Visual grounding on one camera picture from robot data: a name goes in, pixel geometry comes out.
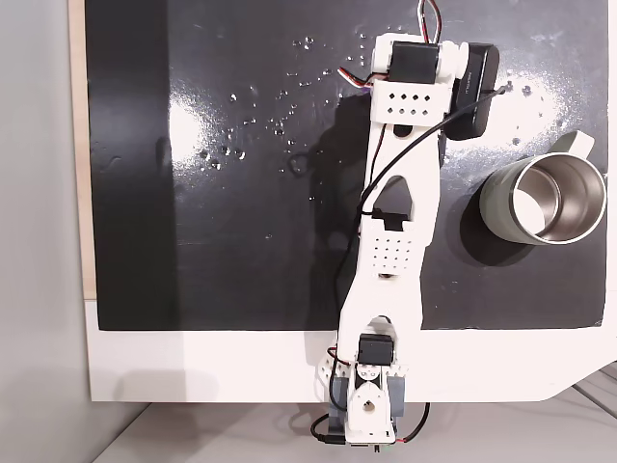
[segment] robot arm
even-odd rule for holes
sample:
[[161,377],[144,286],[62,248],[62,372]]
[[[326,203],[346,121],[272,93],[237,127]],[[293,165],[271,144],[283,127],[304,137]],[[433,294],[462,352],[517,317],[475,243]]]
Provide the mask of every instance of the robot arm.
[[[491,45],[476,46],[484,47],[485,58],[486,50],[496,51]],[[396,441],[406,365],[415,354],[415,334],[422,323],[420,271],[440,200],[439,134],[432,127],[457,103],[469,103],[469,97],[477,102],[482,89],[492,90],[495,84],[496,66],[494,75],[487,75],[487,60],[472,64],[469,56],[467,43],[436,45],[404,34],[376,40],[372,72],[388,78],[373,83],[364,182],[369,193],[362,198],[357,270],[340,313],[336,357],[323,368],[328,378],[328,373],[335,376],[330,381],[334,403],[329,431],[340,437],[338,443],[379,446]],[[467,129],[459,124],[453,131],[478,136],[473,130],[482,132],[478,125],[486,121],[477,109],[469,113]],[[399,157],[420,137],[421,143]],[[401,178],[409,189],[410,210],[375,207],[389,182]]]

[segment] white border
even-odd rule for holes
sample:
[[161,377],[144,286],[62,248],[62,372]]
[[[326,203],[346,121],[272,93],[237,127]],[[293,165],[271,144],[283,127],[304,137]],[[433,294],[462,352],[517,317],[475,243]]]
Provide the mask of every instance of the white border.
[[[608,118],[615,107],[617,7],[608,2]],[[609,161],[617,133],[608,130]],[[617,197],[608,189],[608,232]],[[420,331],[406,400],[543,400],[617,359],[617,261],[608,239],[602,327]],[[92,399],[147,402],[317,402],[316,366],[333,332],[103,332],[86,302]]]

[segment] cable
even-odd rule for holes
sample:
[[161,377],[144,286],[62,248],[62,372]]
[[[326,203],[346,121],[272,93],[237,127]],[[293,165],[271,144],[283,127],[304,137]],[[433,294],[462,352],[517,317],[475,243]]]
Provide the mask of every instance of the cable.
[[608,415],[610,415],[615,420],[617,420],[617,412],[614,412],[613,410],[608,408],[606,405],[601,403],[593,395],[589,394],[587,391],[582,389],[578,384],[573,384],[572,389],[577,391],[579,394],[583,395],[587,400],[590,400],[591,402],[595,403],[598,407],[602,408]]
[[428,137],[433,135],[435,132],[441,130],[445,125],[447,125],[447,124],[451,123],[452,121],[460,118],[461,116],[466,114],[469,110],[475,108],[476,106],[482,104],[485,101],[490,100],[491,98],[494,98],[497,95],[504,94],[505,91],[506,91],[505,86],[501,86],[497,90],[495,90],[494,92],[491,92],[491,93],[489,93],[487,95],[482,96],[480,99],[478,99],[474,103],[470,103],[467,106],[463,106],[461,109],[457,110],[456,112],[454,112],[454,113],[450,114],[449,116],[447,116],[446,118],[444,118],[437,125],[434,125],[433,127],[429,128],[426,132],[424,132],[422,135],[420,135],[415,140],[413,140],[404,150],[399,152],[396,155],[396,157],[394,157],[394,159],[392,159],[390,161],[390,163],[384,168],[384,170],[382,172],[380,172],[379,175],[374,180],[372,180],[368,184],[368,186],[364,189],[364,191],[362,192],[362,195],[361,195],[360,203],[358,204],[358,207],[356,209],[356,215],[354,217],[352,228],[351,228],[351,230],[349,232],[349,235],[348,235],[347,248],[345,249],[345,252],[343,253],[343,257],[341,258],[340,263],[338,264],[338,267],[336,268],[335,275],[334,275],[334,294],[335,294],[336,313],[340,313],[340,309],[341,309],[341,307],[340,307],[340,300],[338,298],[338,287],[337,287],[338,278],[340,277],[340,274],[341,274],[341,272],[343,270],[343,267],[345,266],[345,262],[347,261],[347,259],[349,258],[349,255],[351,254],[351,250],[352,250],[353,244],[354,244],[354,237],[358,233],[358,228],[360,227],[360,222],[361,222],[361,218],[362,218],[362,214],[363,214],[362,207],[364,206],[364,203],[368,199],[368,196],[375,189],[375,187],[377,186],[379,181],[386,175],[386,173],[398,161],[401,160],[401,158],[405,154],[407,154],[410,150],[415,148],[421,142],[426,140]]
[[330,354],[330,356],[331,356],[333,359],[336,359],[338,362],[341,362],[341,363],[342,363],[342,364],[344,364],[346,367],[349,367],[349,366],[350,366],[349,362],[344,362],[344,361],[342,361],[342,360],[338,359],[338,357],[336,356],[335,352],[336,352],[336,347],[328,347],[328,353]]
[[[406,148],[404,148],[401,152],[399,152],[391,161],[390,163],[384,168],[384,170],[382,170],[379,175],[372,181],[369,182],[368,186],[364,189],[364,191],[362,192],[361,198],[360,198],[360,202],[356,208],[356,216],[354,217],[354,222],[352,225],[352,229],[349,233],[349,239],[347,241],[347,248],[345,249],[345,252],[343,254],[342,259],[340,260],[340,264],[338,265],[338,267],[336,268],[335,271],[335,276],[334,276],[334,294],[335,294],[335,307],[336,307],[336,312],[340,313],[340,301],[338,299],[338,287],[337,287],[337,282],[338,282],[338,277],[340,276],[340,273],[342,272],[342,269],[345,265],[345,262],[347,261],[347,258],[349,257],[349,255],[351,254],[351,250],[353,248],[353,243],[354,243],[354,237],[356,236],[356,234],[358,233],[358,228],[360,226],[360,222],[362,219],[362,207],[364,206],[364,203],[366,203],[366,200],[368,199],[368,197],[370,196],[370,194],[373,192],[373,190],[376,188],[377,184],[381,181],[382,178],[384,178],[384,176],[386,175],[386,173],[392,168],[394,167],[394,165],[400,161],[402,159],[402,157],[407,154],[409,151],[411,151],[413,148],[415,148],[417,145],[419,145],[420,143],[422,143],[424,140],[426,140],[428,137],[430,137],[431,135],[433,135],[435,132],[441,130],[444,126],[446,126],[447,124],[451,123],[452,121],[456,120],[457,118],[460,118],[461,116],[463,116],[464,114],[466,114],[469,110],[475,108],[476,106],[482,104],[485,101],[490,100],[491,98],[494,98],[497,95],[502,95],[505,93],[505,86],[501,86],[499,87],[497,90],[482,96],[481,98],[479,98],[477,101],[475,101],[474,103],[470,103],[466,106],[463,106],[461,109],[455,111],[454,113],[450,114],[449,116],[443,118],[443,120],[432,126],[431,128],[429,128],[426,132],[424,132],[422,135],[420,135],[419,137],[417,137],[415,140],[413,140]],[[338,357],[336,355],[333,355],[334,361],[333,361],[333,365],[332,365],[332,373],[330,375],[330,384],[329,384],[329,395],[330,395],[330,402],[333,404],[333,406],[341,411],[341,412],[346,412],[347,408],[346,407],[342,407],[340,406],[334,397],[334,383],[335,383],[335,373],[336,373],[336,364],[338,363]],[[428,419],[428,414],[430,411],[430,403],[426,403],[426,407],[424,409],[424,415],[422,416],[422,419],[420,420],[420,423],[418,424],[418,426],[416,427],[416,429],[414,430],[414,432],[412,432],[409,436],[407,436],[405,439],[403,439],[401,442],[410,442],[412,439],[415,438],[415,436],[417,435],[417,433],[420,432],[420,430],[422,429],[422,427],[424,426],[424,424],[426,423],[426,420]]]
[[[431,42],[428,37],[428,28],[426,26],[426,14],[424,13],[424,4],[428,1],[429,6],[435,14],[435,36]],[[417,24],[420,28],[420,33],[426,43],[439,43],[442,36],[442,13],[435,0],[419,0],[417,2]]]
[[403,444],[407,444],[408,442],[413,441],[413,439],[420,433],[420,431],[426,424],[426,421],[428,420],[428,414],[430,413],[430,411],[431,411],[431,402],[426,402],[426,405],[424,405],[424,413],[422,414],[422,418],[420,419],[420,422],[417,424],[416,429],[414,429],[409,436],[404,437],[403,439],[396,439],[396,442],[402,442]]
[[370,194],[376,188],[377,184],[381,181],[382,178],[384,178],[384,176],[388,173],[388,171],[392,167],[394,167],[394,165],[398,161],[400,161],[403,158],[403,156],[405,154],[407,154],[409,151],[411,151],[417,145],[422,143],[428,137],[433,135],[435,132],[438,132],[439,130],[441,130],[444,126],[448,125],[452,121],[454,121],[454,120],[460,118],[461,116],[463,116],[464,114],[466,114],[469,110],[471,110],[471,109],[475,108],[476,106],[484,103],[485,101],[488,101],[488,100],[496,97],[497,95],[503,95],[505,93],[505,91],[506,91],[506,87],[505,86],[501,86],[497,90],[482,96],[477,101],[475,101],[473,103],[470,103],[470,104],[468,104],[466,106],[463,106],[461,109],[455,111],[454,113],[450,114],[446,118],[443,118],[443,120],[440,123],[438,123],[436,125],[433,125],[426,132],[424,132],[419,137],[417,137],[415,140],[413,140],[404,150],[399,152],[394,157],[394,159],[392,159],[390,161],[390,163],[384,168],[384,170],[382,172],[380,172],[379,175],[376,176],[375,179],[371,183],[369,183],[369,185],[364,189],[364,191],[362,192],[361,198],[360,198],[360,203],[358,204],[359,213],[357,213],[356,216],[360,217],[362,215],[362,207],[364,206],[364,203],[366,203],[366,200],[368,199]]
[[333,404],[336,410],[339,412],[346,412],[347,407],[339,405],[335,399],[335,376],[336,376],[336,364],[338,363],[338,357],[335,355],[335,360],[332,362],[332,372],[330,373],[330,383],[328,385],[328,392],[330,393],[330,402]]
[[317,432],[317,426],[321,423],[324,422],[325,420],[328,419],[328,414],[319,417],[317,420],[315,420],[312,425],[310,426],[310,434],[312,434],[312,437],[314,437],[315,439],[317,439],[320,442],[324,442],[326,440],[326,435],[325,434],[320,434]]
[[365,79],[360,79],[357,75],[352,74],[346,68],[338,68],[338,74],[357,89],[372,87],[372,80],[376,78],[386,79],[388,77],[387,74],[383,74],[381,72],[371,72]]
[[373,181],[373,172],[375,171],[375,161],[377,160],[377,154],[379,154],[379,150],[382,147],[382,143],[384,142],[384,135],[386,134],[386,125],[382,127],[382,133],[379,136],[379,142],[377,142],[377,149],[375,150],[375,154],[373,155],[373,161],[370,163],[370,176],[369,183]]

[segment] water droplet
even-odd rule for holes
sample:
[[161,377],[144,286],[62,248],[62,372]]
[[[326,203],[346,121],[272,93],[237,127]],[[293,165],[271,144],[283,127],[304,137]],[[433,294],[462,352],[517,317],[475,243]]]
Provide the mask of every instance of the water droplet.
[[293,156],[289,159],[289,167],[296,174],[303,174],[307,170],[307,159],[304,156]]

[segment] mug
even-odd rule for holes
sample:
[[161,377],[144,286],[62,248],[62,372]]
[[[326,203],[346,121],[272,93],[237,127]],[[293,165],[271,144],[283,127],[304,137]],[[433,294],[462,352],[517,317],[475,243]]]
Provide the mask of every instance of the mug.
[[547,154],[502,167],[486,181],[480,212],[489,230],[524,244],[569,244],[591,233],[606,208],[602,174],[586,158],[595,140],[576,131]]

